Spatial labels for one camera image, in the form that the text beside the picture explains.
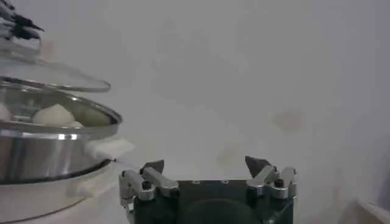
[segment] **steamed bun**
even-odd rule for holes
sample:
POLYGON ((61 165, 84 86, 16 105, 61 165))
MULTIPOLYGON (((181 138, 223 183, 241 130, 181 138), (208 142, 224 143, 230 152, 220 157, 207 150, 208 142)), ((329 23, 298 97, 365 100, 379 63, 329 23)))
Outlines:
POLYGON ((38 111, 32 118, 34 124, 66 126, 74 121, 74 116, 63 106, 56 104, 38 111))
POLYGON ((84 127, 80 122, 78 121, 72 121, 65 125, 66 127, 84 127))
POLYGON ((10 111, 7 109, 6 105, 3 103, 0 103, 0 120, 3 121, 10 121, 12 118, 12 115, 10 111))
POLYGON ((105 126, 111 123, 110 117, 94 108, 83 108, 77 118, 87 127, 105 126))

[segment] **stain on wall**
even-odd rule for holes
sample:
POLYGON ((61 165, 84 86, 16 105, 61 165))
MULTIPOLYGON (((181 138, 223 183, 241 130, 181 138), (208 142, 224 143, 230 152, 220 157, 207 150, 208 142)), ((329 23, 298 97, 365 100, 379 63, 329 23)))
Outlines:
POLYGON ((277 113, 272 122, 286 134, 294 133, 302 128, 302 112, 295 109, 285 109, 277 113))

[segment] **pot rim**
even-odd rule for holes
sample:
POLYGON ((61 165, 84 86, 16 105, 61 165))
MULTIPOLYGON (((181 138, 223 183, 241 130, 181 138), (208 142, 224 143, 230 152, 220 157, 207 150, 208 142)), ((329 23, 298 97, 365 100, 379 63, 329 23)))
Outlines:
POLYGON ((3 137, 53 140, 101 138, 115 135, 118 131, 119 124, 123 121, 122 116, 109 107, 83 97, 44 86, 40 83, 10 77, 0 77, 0 86, 12 86, 28 90, 37 89, 39 91, 57 94, 103 112, 115 120, 114 124, 96 127, 48 127, 44 125, 27 124, 15 121, 0 121, 0 136, 3 137))

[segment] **stainless steel pot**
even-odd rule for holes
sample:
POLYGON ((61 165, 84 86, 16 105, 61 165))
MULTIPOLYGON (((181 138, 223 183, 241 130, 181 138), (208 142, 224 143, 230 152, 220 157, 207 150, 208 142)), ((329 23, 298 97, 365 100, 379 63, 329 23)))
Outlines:
POLYGON ((100 168, 84 149, 116 134, 121 116, 88 99, 24 80, 0 78, 0 102, 14 121, 0 121, 0 184, 36 183, 83 175, 100 168), (40 109, 61 104, 85 127, 26 124, 40 109))

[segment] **bolt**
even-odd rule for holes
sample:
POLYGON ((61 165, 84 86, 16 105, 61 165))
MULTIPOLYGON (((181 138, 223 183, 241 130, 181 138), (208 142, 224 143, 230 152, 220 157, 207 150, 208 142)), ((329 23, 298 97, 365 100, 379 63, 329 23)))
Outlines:
POLYGON ((143 190, 149 190, 151 188, 152 188, 152 183, 150 181, 142 182, 142 189, 143 190))
POLYGON ((281 187, 283 187, 284 185, 285 185, 285 182, 284 182, 282 179, 280 179, 280 178, 278 178, 278 179, 276 179, 276 180, 274 181, 274 186, 275 186, 275 187, 281 188, 281 187))

